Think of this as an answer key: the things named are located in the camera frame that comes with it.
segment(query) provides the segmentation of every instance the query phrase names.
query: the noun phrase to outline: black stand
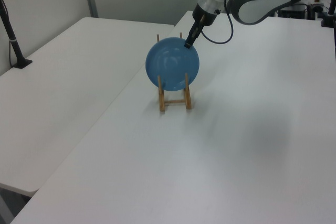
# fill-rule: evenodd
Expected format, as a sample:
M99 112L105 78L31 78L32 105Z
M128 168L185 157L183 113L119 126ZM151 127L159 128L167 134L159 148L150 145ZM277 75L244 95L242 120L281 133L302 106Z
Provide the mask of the black stand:
M17 63L13 65L13 68L24 68L30 63L32 63L32 60L27 60L22 55L19 43L16 40L11 23L9 22L9 16L8 16L8 12L7 12L4 0L0 0L0 16L1 16L2 22L4 23L6 32L9 37L9 41L12 44L13 50L17 58Z
M336 7L336 0L331 0L330 7L328 13L324 13L323 20L321 22L322 27L334 27L334 20L335 20L335 7Z

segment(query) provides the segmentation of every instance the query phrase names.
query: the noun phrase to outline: white tabletop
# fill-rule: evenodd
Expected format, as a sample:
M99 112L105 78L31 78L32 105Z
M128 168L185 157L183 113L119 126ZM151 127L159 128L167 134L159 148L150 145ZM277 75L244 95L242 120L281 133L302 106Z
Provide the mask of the white tabletop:
M170 35L192 23L188 12ZM143 67L13 224L334 223L333 29L234 27L227 45L195 43L193 110L160 113ZM205 32L228 28L220 15Z
M0 187L31 196L172 25L84 18L0 77Z

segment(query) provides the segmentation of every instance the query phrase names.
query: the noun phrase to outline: black cable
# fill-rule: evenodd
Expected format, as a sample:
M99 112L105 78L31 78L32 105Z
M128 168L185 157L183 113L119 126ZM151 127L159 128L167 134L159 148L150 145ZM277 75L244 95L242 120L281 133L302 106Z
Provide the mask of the black cable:
M5 4L5 1L4 0L0 0L1 1L1 3L3 4L3 6L4 6L4 8L5 8L5 11L6 11L6 14L7 14L7 16L8 16L8 9L7 9L7 6L6 6L6 4Z
M214 40L211 40L211 39L209 39L205 34L204 34L204 32L203 32L203 30L202 30L202 28L201 28L201 22L199 23L200 25L200 31L201 31L201 33L202 33L202 35L204 36L204 38L206 38L208 41L210 41L210 42L212 42L212 43L214 43L214 44L218 44L218 45L223 45L223 44L226 44L226 43L228 43L231 39L232 39L232 37L233 37L233 33L234 33L234 29L233 29L233 23L232 23L232 20L231 20L231 17L230 17L230 14L229 14L229 11L228 11L228 9L227 9L227 6L226 6L226 1L227 0L224 0L224 10L225 10L225 12L226 12L226 14L227 14L227 17L228 17L228 19L229 19L229 22L230 22L230 26L231 26L231 35L230 35L230 37L229 37L229 39L227 40L227 41L225 41L225 42L216 42L216 41L214 41Z
M9 65L10 65L10 67L12 68L13 67L13 65L12 65L12 60L11 60L11 53L10 53L10 48L11 48L11 45L10 45L10 43L11 42L9 42Z

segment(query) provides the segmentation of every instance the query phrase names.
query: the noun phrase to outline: blue ceramic plate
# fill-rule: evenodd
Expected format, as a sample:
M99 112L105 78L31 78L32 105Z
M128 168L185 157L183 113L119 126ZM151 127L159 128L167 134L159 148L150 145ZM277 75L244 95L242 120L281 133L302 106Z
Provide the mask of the blue ceramic plate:
M163 90L176 91L185 88L185 73L189 84L196 78L200 61L196 49L184 47L185 40L167 38L156 43L148 52L146 72L155 86L160 75Z

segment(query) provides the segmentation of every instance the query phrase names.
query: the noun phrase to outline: floor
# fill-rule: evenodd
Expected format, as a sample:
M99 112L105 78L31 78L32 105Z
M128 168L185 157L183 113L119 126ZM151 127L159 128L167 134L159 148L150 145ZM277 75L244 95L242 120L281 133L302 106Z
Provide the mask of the floor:
M0 224L10 224L29 200L27 196L0 189Z

